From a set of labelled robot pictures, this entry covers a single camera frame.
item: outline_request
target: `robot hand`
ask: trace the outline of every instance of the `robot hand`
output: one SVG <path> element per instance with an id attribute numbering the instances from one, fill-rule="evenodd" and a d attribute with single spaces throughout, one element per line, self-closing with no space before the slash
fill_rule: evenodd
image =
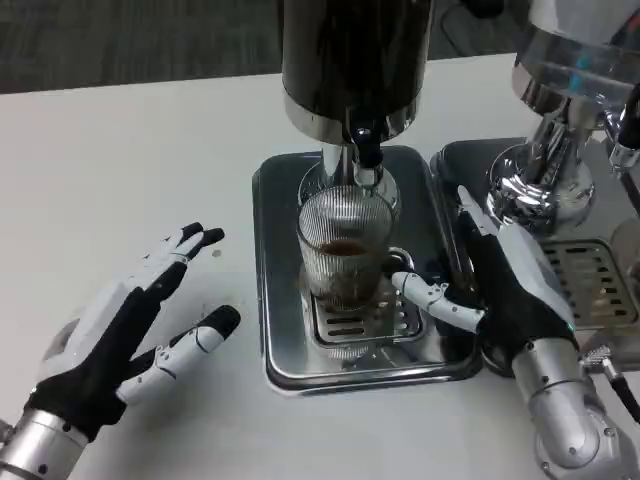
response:
<path id="1" fill-rule="evenodd" d="M 128 405 L 170 387 L 235 330 L 240 315 L 222 306 L 168 345 L 132 360 L 189 261 L 222 238 L 221 229 L 205 231 L 199 223 L 183 228 L 62 328 L 45 354 L 22 419 L 4 439 L 0 480 L 6 472 L 66 478 L 100 428 L 117 423 Z"/>
<path id="2" fill-rule="evenodd" d="M 536 459 L 548 478 L 640 479 L 631 440 L 607 416 L 579 362 L 573 315 L 542 249 L 517 224 L 498 229 L 466 189 L 458 193 L 461 236 L 484 307 L 461 302 L 453 286 L 424 280 L 395 257 L 385 275 L 433 317 L 500 350 L 536 426 Z"/>

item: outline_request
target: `silver base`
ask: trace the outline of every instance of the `silver base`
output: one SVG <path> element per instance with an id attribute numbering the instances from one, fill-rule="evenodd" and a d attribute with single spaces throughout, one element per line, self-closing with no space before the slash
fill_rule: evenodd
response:
<path id="1" fill-rule="evenodd" d="M 420 93 L 408 105 L 387 115 L 385 118 L 387 135 L 381 140 L 390 140 L 409 128 L 416 118 L 419 104 Z M 347 130 L 347 125 L 340 120 L 310 112 L 291 98 L 286 90 L 284 91 L 284 110 L 291 123 L 306 136 L 332 145 L 349 144 L 344 139 L 343 133 Z"/>
<path id="2" fill-rule="evenodd" d="M 430 169 L 438 184 L 463 185 L 479 204 L 483 204 L 489 190 L 487 172 L 494 159 L 523 140 L 509 138 L 455 142 L 433 157 Z M 580 225 L 545 239 L 543 247 L 550 259 L 557 261 L 558 273 L 565 282 L 567 294 L 571 295 L 574 312 L 578 315 L 576 337 L 583 351 L 607 343 L 622 368 L 640 370 L 640 322 L 637 321 L 640 304 L 630 288 L 633 285 L 630 274 L 635 271 L 634 264 L 640 261 L 640 256 L 621 251 L 620 246 L 629 242 L 613 241 L 618 228 L 629 219 L 636 218 L 638 212 L 620 182 L 609 174 L 603 145 L 591 142 L 585 149 L 583 159 L 595 182 L 597 195 L 594 204 Z M 443 195 L 438 205 L 445 217 L 443 223 L 452 225 L 457 215 L 455 201 Z M 456 246 L 450 249 L 454 275 L 467 278 L 469 262 L 455 237 L 454 244 Z M 568 252 L 575 248 L 587 250 Z M 594 269 L 596 262 L 601 264 Z M 616 291 L 603 291 L 605 284 L 613 285 Z M 602 308 L 603 302 L 607 303 L 606 308 Z"/>
<path id="3" fill-rule="evenodd" d="M 26 410 L 0 449 L 0 480 L 66 480 L 87 443 L 60 417 Z"/>
<path id="4" fill-rule="evenodd" d="M 422 273 L 447 266 L 445 231 L 433 208 L 426 162 L 405 147 L 384 149 L 384 164 L 402 192 L 391 244 Z M 409 307 L 384 281 L 357 312 L 323 309 L 309 294 L 295 225 L 298 187 L 320 152 L 281 155 L 253 179 L 261 344 L 267 378 L 281 393 L 309 394 L 467 378 L 481 367 L 472 335 Z"/>

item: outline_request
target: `floor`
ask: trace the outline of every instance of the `floor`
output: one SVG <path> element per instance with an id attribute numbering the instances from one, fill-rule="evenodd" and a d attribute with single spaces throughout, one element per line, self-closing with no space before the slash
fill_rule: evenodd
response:
<path id="1" fill-rule="evenodd" d="M 511 15 L 435 1 L 430 58 L 514 50 Z M 275 73 L 276 25 L 275 0 L 0 0 L 0 93 Z"/>

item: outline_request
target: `drip tray grate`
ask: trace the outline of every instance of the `drip tray grate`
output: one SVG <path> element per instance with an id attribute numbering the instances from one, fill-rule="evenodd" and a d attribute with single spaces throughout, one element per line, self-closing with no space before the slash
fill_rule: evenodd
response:
<path id="1" fill-rule="evenodd" d="M 306 320 L 321 346 L 335 348 L 384 340 L 417 337 L 423 330 L 419 310 L 399 296 L 386 279 L 382 279 L 374 298 L 354 311 L 336 311 L 316 300 L 308 290 L 304 268 L 301 271 Z"/>
<path id="2" fill-rule="evenodd" d="M 604 242 L 543 242 L 542 249 L 558 275 L 578 330 L 635 322 L 633 301 Z"/>

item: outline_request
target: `white table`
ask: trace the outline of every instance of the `white table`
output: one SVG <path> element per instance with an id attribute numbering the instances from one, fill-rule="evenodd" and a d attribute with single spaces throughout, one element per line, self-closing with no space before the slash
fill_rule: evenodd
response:
<path id="1" fill-rule="evenodd" d="M 433 62 L 422 110 L 393 143 L 429 158 L 460 139 L 525 135 L 513 56 Z M 78 302 L 192 221 L 223 227 L 143 348 L 221 303 L 238 331 L 182 388 L 103 429 L 72 478 L 542 479 L 512 381 L 311 398 L 267 386 L 259 354 L 251 176 L 315 150 L 277 75 L 0 96 L 0 415 L 15 421 L 40 357 Z M 640 391 L 640 376 L 629 375 Z M 640 445 L 602 379 L 601 396 Z"/>

